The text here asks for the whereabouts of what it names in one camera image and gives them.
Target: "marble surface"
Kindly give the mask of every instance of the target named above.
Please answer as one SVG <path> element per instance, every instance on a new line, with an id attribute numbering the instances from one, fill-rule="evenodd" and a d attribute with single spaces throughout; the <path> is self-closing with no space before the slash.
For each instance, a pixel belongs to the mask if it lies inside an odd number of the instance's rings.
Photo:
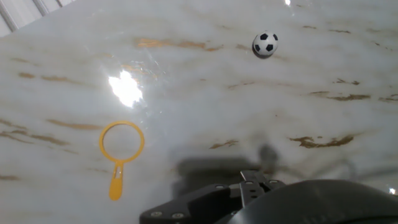
<path id="1" fill-rule="evenodd" d="M 397 188 L 397 7 L 79 0 L 1 39 L 0 222 L 138 223 L 195 175 L 250 167 Z M 266 60 L 263 30 L 279 37 Z M 114 202 L 98 138 L 122 119 L 146 145 Z M 116 157 L 138 145 L 123 126 L 105 139 Z"/>

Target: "yellow ring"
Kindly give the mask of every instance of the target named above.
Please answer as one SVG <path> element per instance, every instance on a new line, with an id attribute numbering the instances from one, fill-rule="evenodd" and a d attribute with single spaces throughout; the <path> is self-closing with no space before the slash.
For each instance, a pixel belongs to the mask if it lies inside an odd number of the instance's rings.
<path id="1" fill-rule="evenodd" d="M 104 137 L 105 134 L 114 126 L 116 125 L 121 125 L 121 124 L 126 124 L 130 127 L 133 127 L 139 134 L 139 137 L 141 139 L 141 144 L 139 146 L 138 151 L 130 158 L 128 159 L 115 159 L 113 157 L 111 157 L 106 151 L 105 151 L 105 147 L 104 147 Z M 134 124 L 133 122 L 130 121 L 115 121 L 113 123 L 110 123 L 109 125 L 107 125 L 107 127 L 105 127 L 102 132 L 101 135 L 99 136 L 99 148 L 101 149 L 102 154 L 104 154 L 104 156 L 106 158 L 108 158 L 110 161 L 116 162 L 116 163 L 125 163 L 125 162 L 130 162 L 133 159 L 137 158 L 139 156 L 139 154 L 141 154 L 143 148 L 144 148 L 144 144 L 145 144 L 145 139 L 144 139 L 144 133 L 142 133 L 141 129 L 138 128 L 138 126 L 136 124 Z"/>

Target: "magnifying glass handle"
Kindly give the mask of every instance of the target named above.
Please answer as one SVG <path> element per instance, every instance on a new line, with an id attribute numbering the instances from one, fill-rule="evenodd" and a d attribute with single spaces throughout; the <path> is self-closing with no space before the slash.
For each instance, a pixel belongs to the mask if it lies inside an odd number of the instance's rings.
<path id="1" fill-rule="evenodd" d="M 111 200 L 118 200 L 122 195 L 123 188 L 123 163 L 116 163 L 113 176 L 111 180 L 111 186 L 109 188 L 109 197 Z"/>

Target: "yellow magnifying glass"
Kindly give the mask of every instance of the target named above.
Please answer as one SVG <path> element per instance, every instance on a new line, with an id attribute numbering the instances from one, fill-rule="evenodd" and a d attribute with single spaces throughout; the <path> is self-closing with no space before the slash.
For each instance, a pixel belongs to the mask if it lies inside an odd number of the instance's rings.
<path id="1" fill-rule="evenodd" d="M 133 127 L 139 134 L 139 137 L 141 139 L 141 144 L 139 146 L 138 151 L 130 158 L 128 159 L 116 159 L 111 157 L 104 148 L 104 137 L 105 134 L 113 127 L 117 126 L 117 125 L 128 125 L 130 127 Z M 142 152 L 143 148 L 144 148 L 144 144 L 145 144 L 145 139 L 144 139 L 144 134 L 142 133 L 141 129 L 138 128 L 137 125 L 135 125 L 134 123 L 130 122 L 130 121 L 115 121 L 109 125 L 107 125 L 107 127 L 105 127 L 102 132 L 101 135 L 99 136 L 99 148 L 101 149 L 102 154 L 104 154 L 104 156 L 109 159 L 110 161 L 114 162 L 114 169 L 113 169 L 113 175 L 112 175 L 112 180 L 111 180 L 111 186 L 109 188 L 109 197 L 111 198 L 111 200 L 118 200 L 120 198 L 120 196 L 122 195 L 122 189 L 123 189 L 123 164 L 126 162 L 131 162 L 132 160 L 134 160 L 135 158 L 137 158 L 139 156 L 139 154 Z"/>

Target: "soccer ball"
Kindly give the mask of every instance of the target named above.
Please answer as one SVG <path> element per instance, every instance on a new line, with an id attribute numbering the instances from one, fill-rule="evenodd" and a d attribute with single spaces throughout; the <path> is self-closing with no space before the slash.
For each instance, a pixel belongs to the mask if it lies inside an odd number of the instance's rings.
<path id="1" fill-rule="evenodd" d="M 269 57 L 278 48 L 278 36 L 276 34 L 265 31 L 256 36 L 253 41 L 253 51 L 259 57 Z"/>

